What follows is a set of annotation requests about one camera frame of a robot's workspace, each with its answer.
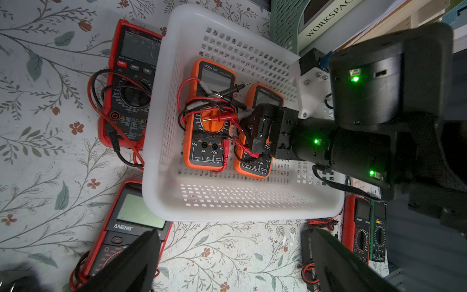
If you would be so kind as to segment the dark green multimeter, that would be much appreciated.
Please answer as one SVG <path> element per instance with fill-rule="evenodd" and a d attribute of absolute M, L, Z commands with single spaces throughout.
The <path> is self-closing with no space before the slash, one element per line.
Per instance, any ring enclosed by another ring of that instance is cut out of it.
<path fill-rule="evenodd" d="M 372 200 L 371 203 L 370 260 L 384 262 L 386 260 L 387 203 L 375 200 Z"/>

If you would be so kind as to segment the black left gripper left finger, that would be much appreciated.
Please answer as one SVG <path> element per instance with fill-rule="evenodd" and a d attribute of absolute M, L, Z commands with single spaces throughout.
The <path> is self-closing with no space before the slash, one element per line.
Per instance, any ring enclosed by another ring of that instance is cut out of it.
<path fill-rule="evenodd" d="M 77 290 L 150 292 L 158 268 L 160 249 L 157 231 L 147 231 Z"/>

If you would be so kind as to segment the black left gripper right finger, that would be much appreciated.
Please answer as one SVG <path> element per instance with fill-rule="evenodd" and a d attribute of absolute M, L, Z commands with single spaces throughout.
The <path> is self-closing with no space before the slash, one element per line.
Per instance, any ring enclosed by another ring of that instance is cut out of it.
<path fill-rule="evenodd" d="M 397 291 L 327 231 L 311 231 L 311 255 L 323 292 Z"/>

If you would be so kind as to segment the orange multimeter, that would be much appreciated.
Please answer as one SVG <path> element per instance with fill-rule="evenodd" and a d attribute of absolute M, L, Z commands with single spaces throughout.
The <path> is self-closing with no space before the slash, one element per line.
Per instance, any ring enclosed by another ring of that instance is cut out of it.
<path fill-rule="evenodd" d="M 275 106 L 283 106 L 284 98 L 276 91 L 260 83 L 253 84 L 247 94 L 245 104 L 253 109 L 257 105 L 267 103 Z M 245 150 L 235 146 L 234 169 L 240 175 L 265 180 L 271 173 L 272 158 L 266 152 L 269 151 L 269 141 L 266 142 L 265 151 L 261 157 L 253 158 Z"/>
<path fill-rule="evenodd" d="M 232 124 L 249 114 L 250 106 L 236 100 L 248 86 L 237 83 L 232 70 L 201 58 L 178 91 L 178 123 L 184 130 L 183 160 L 188 168 L 220 173 L 228 164 Z"/>

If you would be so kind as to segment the red ANENG multimeter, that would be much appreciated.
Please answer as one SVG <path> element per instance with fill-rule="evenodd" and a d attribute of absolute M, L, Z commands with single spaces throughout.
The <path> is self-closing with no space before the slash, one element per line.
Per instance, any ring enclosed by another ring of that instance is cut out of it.
<path fill-rule="evenodd" d="M 158 233 L 162 255 L 173 223 L 155 216 L 142 198 L 142 182 L 125 181 L 105 217 L 94 246 L 81 256 L 70 275 L 69 286 L 73 292 L 121 254 L 143 233 Z"/>

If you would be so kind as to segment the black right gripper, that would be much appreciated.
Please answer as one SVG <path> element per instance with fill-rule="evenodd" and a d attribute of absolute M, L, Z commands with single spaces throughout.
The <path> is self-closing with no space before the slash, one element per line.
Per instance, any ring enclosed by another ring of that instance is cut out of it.
<path fill-rule="evenodd" d="M 276 159 L 299 159 L 292 145 L 298 121 L 297 110 L 262 103 L 240 121 L 240 126 L 252 153 Z"/>

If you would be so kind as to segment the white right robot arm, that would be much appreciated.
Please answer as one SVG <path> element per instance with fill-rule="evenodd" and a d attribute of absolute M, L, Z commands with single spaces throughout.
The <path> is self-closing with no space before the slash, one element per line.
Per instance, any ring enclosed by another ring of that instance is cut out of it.
<path fill-rule="evenodd" d="M 240 120 L 249 154 L 308 161 L 377 186 L 383 201 L 467 233 L 467 122 L 446 120 L 454 34 L 445 23 L 379 36 L 329 59 L 334 119 L 260 104 Z"/>

